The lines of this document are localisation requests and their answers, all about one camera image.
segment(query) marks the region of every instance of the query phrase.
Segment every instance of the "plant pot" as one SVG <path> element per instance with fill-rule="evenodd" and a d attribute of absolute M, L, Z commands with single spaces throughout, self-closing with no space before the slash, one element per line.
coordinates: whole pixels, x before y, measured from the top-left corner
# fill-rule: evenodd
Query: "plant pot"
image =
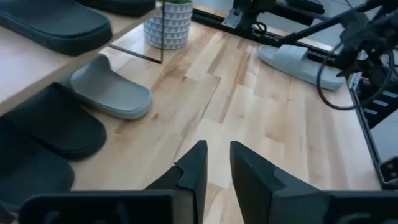
<path fill-rule="evenodd" d="M 165 3 L 164 49 L 175 50 L 187 44 L 191 25 L 193 3 Z M 162 47 L 162 14 L 144 23 L 146 42 L 154 47 Z"/>

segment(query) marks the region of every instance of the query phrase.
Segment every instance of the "black cable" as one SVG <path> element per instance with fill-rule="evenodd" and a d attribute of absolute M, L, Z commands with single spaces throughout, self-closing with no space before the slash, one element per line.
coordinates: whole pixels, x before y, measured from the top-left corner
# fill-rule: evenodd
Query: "black cable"
<path fill-rule="evenodd" d="M 336 50 L 338 49 L 340 46 L 342 45 L 342 43 L 340 42 L 338 45 L 336 45 L 333 50 L 331 50 L 330 52 L 328 52 L 328 55 L 325 57 L 325 59 L 323 59 L 323 62 L 321 64 L 321 67 L 318 70 L 317 73 L 317 92 L 319 94 L 319 97 L 321 98 L 321 100 L 328 105 L 329 107 L 336 109 L 336 110 L 353 110 L 356 108 L 359 108 L 361 106 L 366 106 L 369 103 L 372 103 L 377 97 L 379 97 L 380 94 L 382 94 L 382 92 L 384 91 L 384 89 L 386 88 L 386 86 L 388 85 L 391 76 L 393 74 L 394 71 L 394 62 L 395 62 L 395 58 L 394 58 L 394 53 L 392 52 L 392 50 L 388 50 L 387 54 L 389 57 L 389 68 L 388 68 L 388 72 L 387 72 L 387 77 L 384 80 L 384 83 L 382 84 L 382 86 L 380 87 L 380 89 L 378 89 L 377 92 L 375 92 L 375 94 L 373 94 L 371 97 L 369 97 L 368 99 L 364 100 L 363 102 L 361 102 L 360 105 L 353 105 L 353 106 L 336 106 L 332 103 L 330 103 L 324 96 L 322 89 L 321 89 L 321 75 L 322 75 L 322 71 L 323 68 L 325 68 L 326 62 L 328 61 L 328 58 L 330 57 L 330 55 Z"/>
<path fill-rule="evenodd" d="M 265 35 L 267 34 L 267 25 L 266 25 L 265 23 L 263 23 L 263 22 L 258 22 L 258 21 L 256 21 L 256 22 L 254 23 L 254 25 L 257 25 L 257 26 L 258 26 L 258 28 L 259 28 L 259 30 L 260 30 L 260 34 L 261 34 L 263 37 L 265 37 Z"/>
<path fill-rule="evenodd" d="M 350 3 L 349 3 L 349 1 L 348 0 L 346 0 L 346 2 L 347 2 L 347 4 L 348 4 L 348 6 L 350 7 L 350 8 L 354 8 Z"/>

